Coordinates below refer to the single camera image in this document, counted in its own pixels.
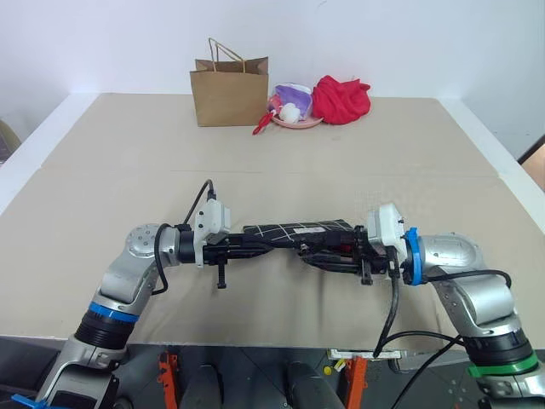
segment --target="black cable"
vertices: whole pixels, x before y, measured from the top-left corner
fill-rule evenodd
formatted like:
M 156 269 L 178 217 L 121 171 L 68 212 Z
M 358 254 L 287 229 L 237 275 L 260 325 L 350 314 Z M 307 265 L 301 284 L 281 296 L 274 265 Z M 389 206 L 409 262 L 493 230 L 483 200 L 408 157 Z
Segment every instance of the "black cable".
M 464 271 L 463 273 L 453 273 L 445 275 L 436 275 L 433 277 L 427 277 L 427 281 L 445 281 L 448 279 L 461 279 L 464 277 L 475 277 L 478 275 L 501 275 L 505 279 L 505 285 L 508 288 L 511 288 L 511 276 L 501 270 L 475 270 L 475 271 Z
M 392 280 L 392 302 L 390 303 L 390 312 L 388 313 L 388 317 L 386 318 L 386 321 L 384 322 L 381 335 L 379 336 L 378 342 L 376 343 L 375 350 L 373 351 L 373 358 L 376 358 L 382 351 L 382 347 L 384 346 L 384 341 L 386 340 L 386 337 L 388 336 L 388 333 L 390 332 L 390 329 L 392 328 L 393 320 L 395 320 L 395 315 L 398 312 L 398 305 L 399 305 L 398 258 L 395 253 L 395 250 L 391 251 L 391 247 L 387 248 L 387 254 L 389 255 L 390 260 L 393 261 L 393 265 L 394 265 L 394 270 L 389 271 L 390 278 Z
M 401 338 L 401 337 L 433 337 L 433 338 L 444 339 L 445 341 L 456 340 L 453 337 L 449 337 L 448 335 L 444 335 L 444 334 L 439 334 L 438 332 L 431 332 L 431 331 L 402 331 L 402 332 L 397 332 L 397 333 L 387 337 L 384 340 L 384 343 L 382 344 L 382 346 L 386 345 L 387 343 L 390 343 L 394 339 L 398 339 L 398 338 Z M 455 343 L 457 345 L 465 347 L 465 344 L 463 343 L 463 341 L 456 341 Z
M 182 224 L 187 224 L 187 222 L 189 222 L 189 218 L 191 217 L 191 215 L 192 215 L 193 212 L 195 211 L 195 208 L 197 207 L 198 201 L 201 199 L 201 196 L 203 196 L 204 189 L 205 189 L 207 186 L 209 187 L 209 190 L 208 190 L 208 199 L 215 199 L 214 183 L 212 183 L 212 181 L 211 181 L 210 179 L 207 179 L 206 182 L 205 182 L 205 183 L 203 184 L 203 186 L 201 187 L 201 190 L 198 191 L 197 198 L 196 198 L 195 201 L 193 202 L 193 205 L 191 206 L 191 209 L 190 209 L 189 212 L 187 213 L 186 219 L 184 220 L 184 222 L 183 222 Z
M 157 271 L 159 273 L 159 277 L 161 278 L 161 282 L 163 283 L 163 288 L 160 288 L 158 290 L 155 290 L 152 292 L 153 296 L 156 296 L 157 294 L 161 294 L 169 289 L 169 282 L 167 281 L 166 276 L 164 275 L 163 271 L 163 263 L 161 262 L 161 255 L 159 254 L 159 243 L 161 241 L 161 233 L 165 228 L 171 228 L 168 223 L 163 223 L 159 228 L 157 229 L 157 232 L 155 233 L 155 242 L 153 243 L 153 255 L 155 256 L 155 264 L 157 265 Z
M 416 373 L 412 376 L 412 378 L 410 379 L 410 381 L 405 385 L 405 387 L 403 388 L 403 390 L 401 391 L 401 393 L 398 395 L 398 399 L 395 400 L 395 402 L 393 403 L 392 407 L 390 409 L 395 409 L 399 402 L 403 399 L 403 397 L 407 394 L 407 392 L 409 391 L 410 387 L 416 382 L 416 380 L 418 379 L 418 377 L 420 377 L 422 375 L 422 373 L 424 372 L 424 370 L 430 366 L 432 364 L 432 362 L 434 362 L 436 359 L 438 359 L 438 357 L 440 357 L 442 354 L 444 354 L 446 351 L 448 351 L 452 345 L 454 345 L 457 341 L 460 341 L 460 339 L 462 338 L 461 335 L 458 335 L 456 338 L 453 338 L 452 341 L 450 341 L 449 343 L 447 343 L 442 349 L 440 349 L 439 351 L 437 351 L 435 354 L 433 354 L 432 356 L 430 356 L 428 358 L 428 360 L 426 362 L 424 362 L 422 364 L 422 366 L 420 368 L 418 368 L 418 371 L 416 371 Z

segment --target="cardboard surface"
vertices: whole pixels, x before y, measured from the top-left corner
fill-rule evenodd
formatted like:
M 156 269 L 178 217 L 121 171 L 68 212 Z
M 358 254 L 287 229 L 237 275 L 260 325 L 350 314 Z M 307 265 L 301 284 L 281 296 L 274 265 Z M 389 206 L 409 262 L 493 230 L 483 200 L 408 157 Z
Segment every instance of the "cardboard surface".
M 491 268 L 513 277 L 534 347 L 545 347 L 537 300 L 545 237 L 435 100 L 374 99 L 355 124 L 285 130 L 195 124 L 190 95 L 103 95 L 0 217 L 2 334 L 67 337 L 125 235 L 178 222 L 207 177 L 245 224 L 344 218 L 393 201 L 422 234 L 473 237 Z M 387 315 L 388 282 L 324 273 L 294 253 L 167 271 L 131 342 L 372 349 Z M 393 331 L 448 331 L 431 286 L 402 286 Z M 430 350 L 408 337 L 392 348 Z

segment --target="blue ring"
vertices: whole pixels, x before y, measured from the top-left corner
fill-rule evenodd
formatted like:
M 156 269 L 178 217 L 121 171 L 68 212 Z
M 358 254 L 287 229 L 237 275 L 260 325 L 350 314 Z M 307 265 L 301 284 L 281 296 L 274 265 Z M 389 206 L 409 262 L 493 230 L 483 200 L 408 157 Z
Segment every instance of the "blue ring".
M 115 309 L 104 307 L 103 305 L 97 304 L 96 302 L 92 302 L 89 305 L 89 311 L 93 311 L 94 313 L 98 315 L 102 315 L 104 317 L 108 317 L 113 320 L 124 321 L 124 322 L 136 322 L 140 318 L 139 315 L 122 313 L 121 311 L 116 311 Z
M 422 284 L 422 259 L 420 257 L 420 247 L 418 246 L 418 229 L 410 228 L 405 233 L 405 239 L 409 242 L 412 251 L 412 281 L 410 285 Z

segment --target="red cloth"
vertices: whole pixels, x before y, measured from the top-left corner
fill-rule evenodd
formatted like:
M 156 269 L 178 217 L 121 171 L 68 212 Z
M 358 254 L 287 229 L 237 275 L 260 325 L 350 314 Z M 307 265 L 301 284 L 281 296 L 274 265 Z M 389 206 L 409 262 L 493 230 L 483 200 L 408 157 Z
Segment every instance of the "red cloth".
M 348 124 L 369 112 L 371 101 L 367 96 L 370 86 L 359 79 L 339 83 L 326 75 L 313 91 L 313 116 L 328 124 Z

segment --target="purple item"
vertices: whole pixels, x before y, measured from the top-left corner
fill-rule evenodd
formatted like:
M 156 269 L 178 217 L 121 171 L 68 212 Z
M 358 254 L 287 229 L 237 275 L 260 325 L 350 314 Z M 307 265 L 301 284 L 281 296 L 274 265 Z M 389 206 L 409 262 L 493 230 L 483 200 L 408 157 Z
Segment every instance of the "purple item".
M 281 84 L 274 87 L 274 92 L 280 97 L 282 105 L 291 102 L 301 111 L 301 119 L 305 119 L 310 115 L 313 106 L 313 97 L 309 92 L 306 92 L 307 87 L 297 84 Z

